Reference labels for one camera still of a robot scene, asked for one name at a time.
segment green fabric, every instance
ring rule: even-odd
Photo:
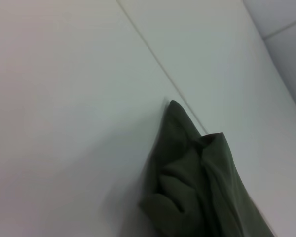
[[[223,133],[201,137],[175,101],[166,110],[141,209],[163,237],[273,237]]]

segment olive green cloth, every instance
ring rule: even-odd
[[[163,237],[273,237],[251,201],[223,133],[201,137],[168,106],[140,207]]]

